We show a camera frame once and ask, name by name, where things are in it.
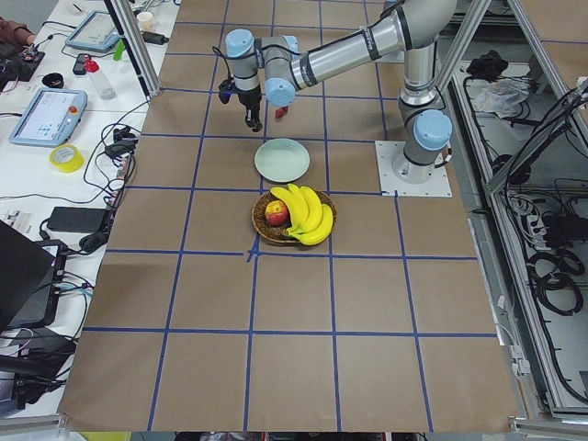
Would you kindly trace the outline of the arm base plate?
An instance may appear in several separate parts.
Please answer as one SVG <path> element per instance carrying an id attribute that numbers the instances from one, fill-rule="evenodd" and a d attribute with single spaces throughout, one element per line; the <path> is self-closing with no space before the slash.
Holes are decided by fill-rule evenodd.
<path id="1" fill-rule="evenodd" d="M 385 55 L 382 55 L 380 58 L 376 60 L 376 62 L 385 62 L 385 63 L 399 63 L 404 64 L 404 51 L 402 50 L 394 50 L 388 52 Z"/>
<path id="2" fill-rule="evenodd" d="M 403 154 L 404 141 L 375 141 L 380 193 L 389 197 L 451 198 L 442 153 L 433 164 L 410 163 Z"/>

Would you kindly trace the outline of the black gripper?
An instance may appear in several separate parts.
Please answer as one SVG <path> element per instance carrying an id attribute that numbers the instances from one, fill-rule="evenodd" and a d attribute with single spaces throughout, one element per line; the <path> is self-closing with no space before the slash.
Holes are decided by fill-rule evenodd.
<path id="1" fill-rule="evenodd" d="M 260 120 L 261 98 L 260 90 L 250 90 L 239 94 L 239 101 L 245 107 L 244 122 L 253 132 L 262 130 Z"/>

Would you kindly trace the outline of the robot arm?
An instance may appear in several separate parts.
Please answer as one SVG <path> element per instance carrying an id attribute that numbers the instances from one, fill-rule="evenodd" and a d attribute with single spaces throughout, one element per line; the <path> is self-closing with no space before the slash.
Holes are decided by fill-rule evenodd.
<path id="1" fill-rule="evenodd" d="M 375 23 L 308 51 L 298 50 L 294 36 L 257 38 L 248 29 L 234 29 L 225 38 L 226 50 L 217 53 L 228 71 L 219 99 L 226 104 L 237 96 L 246 126 L 258 132 L 263 98 L 287 107 L 300 90 L 400 52 L 404 75 L 399 110 L 407 141 L 393 157 L 391 170 L 404 183 L 423 184 L 439 167 L 436 159 L 453 130 L 435 105 L 440 97 L 435 64 L 438 35 L 456 8 L 454 1 L 398 1 Z"/>

